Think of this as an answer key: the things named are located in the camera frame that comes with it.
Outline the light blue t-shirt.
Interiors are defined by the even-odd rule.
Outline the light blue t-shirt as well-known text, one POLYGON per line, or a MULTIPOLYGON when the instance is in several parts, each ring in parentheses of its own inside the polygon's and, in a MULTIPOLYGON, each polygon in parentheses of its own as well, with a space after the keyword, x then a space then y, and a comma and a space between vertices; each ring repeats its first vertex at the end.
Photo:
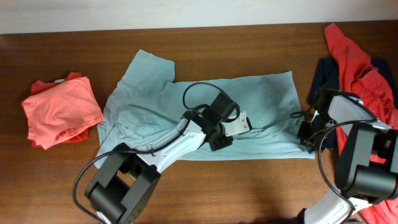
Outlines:
POLYGON ((235 135, 232 145, 212 151, 208 144, 185 155, 189 161, 313 158, 297 139, 301 121, 291 113, 300 103, 291 72, 205 80, 175 81, 175 64, 140 50, 109 96, 98 125, 100 167, 118 144, 140 149, 164 135, 189 107, 210 104, 225 91, 246 112, 252 130, 235 135))

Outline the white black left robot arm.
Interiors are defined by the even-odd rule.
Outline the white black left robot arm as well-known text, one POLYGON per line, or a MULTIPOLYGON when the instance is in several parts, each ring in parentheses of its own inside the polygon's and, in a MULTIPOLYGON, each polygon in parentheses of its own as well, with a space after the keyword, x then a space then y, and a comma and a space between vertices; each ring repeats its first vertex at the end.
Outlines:
POLYGON ((246 113, 228 95, 219 93, 210 105, 186 111, 178 125, 146 145, 118 144, 96 160, 104 160, 85 190, 101 223, 134 223, 146 207, 161 173, 204 143, 216 151, 230 146, 234 127, 246 113))

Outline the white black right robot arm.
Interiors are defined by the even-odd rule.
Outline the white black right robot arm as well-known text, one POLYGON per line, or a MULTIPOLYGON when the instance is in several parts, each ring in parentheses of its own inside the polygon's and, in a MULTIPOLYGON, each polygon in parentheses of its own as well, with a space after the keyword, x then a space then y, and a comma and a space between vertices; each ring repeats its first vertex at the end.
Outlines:
POLYGON ((297 138, 321 153, 324 141, 341 128, 347 135, 329 191, 298 215, 299 223, 345 223, 356 212, 397 198, 397 130, 379 120, 354 93, 324 89, 312 105, 315 114, 300 125, 297 138))

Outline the navy blue garment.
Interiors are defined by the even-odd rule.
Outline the navy blue garment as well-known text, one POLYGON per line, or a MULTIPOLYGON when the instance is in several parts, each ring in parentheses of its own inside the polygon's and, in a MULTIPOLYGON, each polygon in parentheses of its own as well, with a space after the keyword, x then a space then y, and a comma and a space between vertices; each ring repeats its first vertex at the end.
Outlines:
MULTIPOLYGON (((388 82, 394 99, 394 106, 397 108, 397 85, 393 79, 390 66, 384 58, 372 58, 371 65, 379 70, 382 77, 388 82)), ((315 77, 310 89, 308 100, 315 102, 316 92, 324 85, 328 88, 339 89, 338 64, 333 58, 323 58, 318 61, 315 77)))

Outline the red crumpled garment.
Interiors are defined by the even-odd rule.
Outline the red crumpled garment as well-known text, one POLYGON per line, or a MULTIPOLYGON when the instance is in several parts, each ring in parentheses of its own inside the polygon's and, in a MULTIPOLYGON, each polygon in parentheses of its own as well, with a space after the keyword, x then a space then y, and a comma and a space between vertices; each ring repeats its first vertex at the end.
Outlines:
MULTIPOLYGON (((340 90, 357 94, 364 106, 383 123, 397 129, 397 108, 392 89, 378 68, 371 65, 370 56, 346 37, 336 24, 327 26, 324 35, 328 50, 339 67, 340 90)), ((336 133, 340 155, 347 134, 342 128, 337 128, 336 133)), ((367 223, 397 223, 397 198, 361 210, 360 214, 367 223)))

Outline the folded red shirt underneath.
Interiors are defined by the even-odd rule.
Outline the folded red shirt underneath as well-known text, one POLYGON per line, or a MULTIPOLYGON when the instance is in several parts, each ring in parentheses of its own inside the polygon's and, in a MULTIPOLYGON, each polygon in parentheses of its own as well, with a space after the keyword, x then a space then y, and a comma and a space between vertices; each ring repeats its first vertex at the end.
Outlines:
MULTIPOLYGON (((68 80, 72 80, 74 78, 80 78, 80 77, 82 77, 81 73, 71 72, 71 73, 69 73, 69 75, 65 79, 56 80, 56 81, 54 81, 52 83, 44 83, 44 82, 42 82, 40 80, 37 80, 36 82, 34 82, 31 85, 30 95, 32 96, 32 95, 36 95, 36 94, 42 93, 43 91, 51 89, 51 88, 61 84, 64 81, 68 81, 68 80)), ((71 143, 83 142, 86 139, 88 139, 89 136, 90 136, 89 131, 86 129, 82 133, 80 133, 80 134, 78 134, 78 135, 76 135, 76 136, 74 136, 74 137, 72 137, 70 139, 67 139, 66 141, 63 142, 63 144, 71 144, 71 143)))

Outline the folded coral pink shirt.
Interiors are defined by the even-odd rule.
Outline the folded coral pink shirt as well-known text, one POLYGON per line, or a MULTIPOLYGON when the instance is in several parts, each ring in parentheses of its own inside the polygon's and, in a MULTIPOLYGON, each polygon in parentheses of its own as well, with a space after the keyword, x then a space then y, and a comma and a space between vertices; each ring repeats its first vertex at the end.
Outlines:
POLYGON ((102 122, 103 114, 87 77, 74 78, 30 95, 22 102, 34 147, 48 149, 102 122))

